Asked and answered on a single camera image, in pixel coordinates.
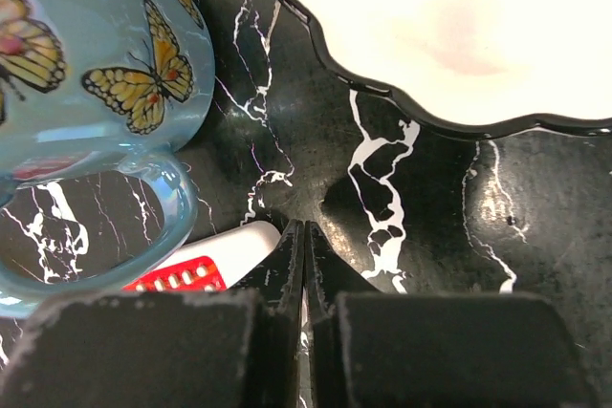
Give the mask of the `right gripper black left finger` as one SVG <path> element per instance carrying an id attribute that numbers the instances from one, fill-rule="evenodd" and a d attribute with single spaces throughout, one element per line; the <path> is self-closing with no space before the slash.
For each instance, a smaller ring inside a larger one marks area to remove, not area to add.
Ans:
<path id="1" fill-rule="evenodd" d="M 221 292 L 70 293 L 26 321 L 5 407 L 293 407 L 304 225 Z"/>

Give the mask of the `white remote control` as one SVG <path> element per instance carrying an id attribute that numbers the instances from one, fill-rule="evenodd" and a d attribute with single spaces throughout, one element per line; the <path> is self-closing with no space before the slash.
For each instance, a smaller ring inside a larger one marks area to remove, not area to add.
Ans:
<path id="1" fill-rule="evenodd" d="M 186 244 L 163 263 L 124 287 L 127 291 L 222 291 L 261 263 L 281 233 L 257 221 Z"/>

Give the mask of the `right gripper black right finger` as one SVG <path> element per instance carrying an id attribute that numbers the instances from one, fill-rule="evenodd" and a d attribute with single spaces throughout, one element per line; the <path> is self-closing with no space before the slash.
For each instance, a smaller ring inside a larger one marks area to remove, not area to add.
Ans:
<path id="1" fill-rule="evenodd" d="M 528 293 L 384 293 L 305 227 L 317 407 L 597 407 L 555 308 Z"/>

